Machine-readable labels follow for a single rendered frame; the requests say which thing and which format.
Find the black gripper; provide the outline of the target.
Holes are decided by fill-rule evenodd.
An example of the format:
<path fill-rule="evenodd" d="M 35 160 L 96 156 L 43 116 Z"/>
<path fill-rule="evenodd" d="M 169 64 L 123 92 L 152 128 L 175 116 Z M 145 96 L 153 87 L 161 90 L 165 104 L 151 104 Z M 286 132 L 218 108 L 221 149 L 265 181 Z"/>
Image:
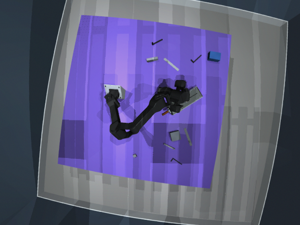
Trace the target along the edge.
<path fill-rule="evenodd" d="M 183 88 L 186 87 L 186 81 L 176 80 L 175 87 L 177 90 L 182 90 Z M 180 113 L 182 107 L 183 107 L 183 105 L 178 105 L 178 104 L 174 103 L 173 105 L 170 106 L 170 111 Z"/>

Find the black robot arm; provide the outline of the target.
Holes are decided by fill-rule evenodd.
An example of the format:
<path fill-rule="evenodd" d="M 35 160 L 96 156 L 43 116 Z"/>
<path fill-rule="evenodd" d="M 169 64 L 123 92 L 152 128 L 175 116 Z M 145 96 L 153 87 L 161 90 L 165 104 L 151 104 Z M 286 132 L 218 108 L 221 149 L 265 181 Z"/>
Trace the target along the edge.
<path fill-rule="evenodd" d="M 189 101 L 189 92 L 190 91 L 187 88 L 183 88 L 180 91 L 169 87 L 159 87 L 157 91 L 158 94 L 155 94 L 151 98 L 149 105 L 144 109 L 144 111 L 133 122 L 123 123 L 120 122 L 118 113 L 118 107 L 120 107 L 120 103 L 117 100 L 120 96 L 119 90 L 109 89 L 109 93 L 107 93 L 104 98 L 110 107 L 112 119 L 112 124 L 110 125 L 109 130 L 110 133 L 118 140 L 126 139 L 139 133 L 139 130 L 156 112 L 172 105 L 172 102 L 182 104 L 185 101 Z M 167 103 L 164 98 L 166 98 Z M 130 131 L 126 132 L 125 130 Z"/>

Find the blue cube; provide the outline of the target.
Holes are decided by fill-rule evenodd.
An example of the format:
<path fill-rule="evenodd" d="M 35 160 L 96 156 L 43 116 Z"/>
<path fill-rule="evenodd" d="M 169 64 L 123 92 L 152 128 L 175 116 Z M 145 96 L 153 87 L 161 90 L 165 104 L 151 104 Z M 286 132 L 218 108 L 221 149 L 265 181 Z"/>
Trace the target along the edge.
<path fill-rule="evenodd" d="M 220 59 L 221 59 L 221 53 L 220 52 L 212 52 L 212 51 L 210 51 L 208 53 L 208 59 L 207 60 L 219 62 Z"/>

